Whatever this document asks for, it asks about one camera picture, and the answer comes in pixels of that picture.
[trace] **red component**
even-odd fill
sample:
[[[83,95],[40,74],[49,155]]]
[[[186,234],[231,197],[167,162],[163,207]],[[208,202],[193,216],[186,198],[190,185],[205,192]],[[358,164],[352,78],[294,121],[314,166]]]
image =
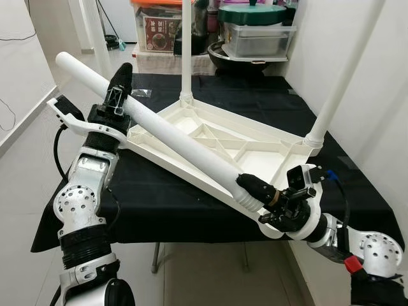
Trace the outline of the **red component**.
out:
[[[354,274],[357,271],[360,271],[361,269],[363,269],[363,265],[360,263],[358,258],[354,255],[346,258],[344,260],[344,265],[346,266],[346,269],[350,274]]]

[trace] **green pot lid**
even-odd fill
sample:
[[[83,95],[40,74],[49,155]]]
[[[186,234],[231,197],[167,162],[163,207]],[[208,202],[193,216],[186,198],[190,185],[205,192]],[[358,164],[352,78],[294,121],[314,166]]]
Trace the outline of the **green pot lid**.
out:
[[[279,5],[233,4],[219,8],[218,20],[239,26],[269,26],[285,20],[286,8]]]

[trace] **box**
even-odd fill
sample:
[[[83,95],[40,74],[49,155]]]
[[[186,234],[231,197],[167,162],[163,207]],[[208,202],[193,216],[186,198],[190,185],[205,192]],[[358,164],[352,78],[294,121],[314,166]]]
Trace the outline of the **box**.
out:
[[[234,61],[286,61],[296,27],[224,24],[222,49]]]
[[[181,23],[180,6],[138,7],[136,31],[144,52],[173,52],[174,38]]]

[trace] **orange lid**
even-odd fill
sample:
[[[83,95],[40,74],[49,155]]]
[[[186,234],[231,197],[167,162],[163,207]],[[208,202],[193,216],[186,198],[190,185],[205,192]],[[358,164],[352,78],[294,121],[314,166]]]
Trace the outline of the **orange lid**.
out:
[[[141,4],[141,6],[146,5],[182,5],[183,0],[131,0],[132,3]]]

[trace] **white pipe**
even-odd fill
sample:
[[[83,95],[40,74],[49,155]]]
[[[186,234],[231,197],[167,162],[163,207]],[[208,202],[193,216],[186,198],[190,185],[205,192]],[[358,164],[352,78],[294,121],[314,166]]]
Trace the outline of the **white pipe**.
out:
[[[108,80],[66,52],[58,54],[56,62],[96,94],[102,98],[105,97],[109,85]],[[150,134],[228,190],[233,198],[247,210],[256,212],[263,206],[260,201],[237,184],[235,180],[239,174],[238,169],[210,149],[181,132],[173,124],[165,121],[131,96],[127,97],[124,110]]]
[[[89,28],[92,44],[94,46],[94,53],[96,62],[99,67],[99,72],[105,78],[110,79],[113,76],[112,66],[108,49],[106,47],[105,36],[102,31],[101,19],[98,13],[98,7],[95,0],[84,0],[84,13],[86,20],[84,20]]]
[[[364,50],[370,40],[371,34],[374,30],[375,24],[378,21],[381,10],[384,6],[385,0],[375,0],[368,12],[368,20],[364,24],[360,35],[358,36],[357,42],[351,52],[349,59],[343,65],[339,73],[339,79],[337,83],[331,89],[326,103],[323,105],[322,109],[317,116],[317,119],[309,134],[303,139],[303,143],[315,148],[312,155],[316,156],[319,154],[321,148],[323,147],[324,135],[326,134],[330,122],[342,101],[344,93],[353,78],[354,72],[356,71],[357,65],[361,60]]]
[[[83,84],[86,84],[92,91],[101,97],[105,97],[109,86],[109,81],[106,78],[88,67],[88,69],[84,69],[86,65],[82,64],[67,52],[59,53],[55,58],[55,62],[62,69],[69,71],[71,75],[74,75]]]
[[[183,0],[182,6],[182,71],[180,100],[193,103],[191,92],[191,0]]]

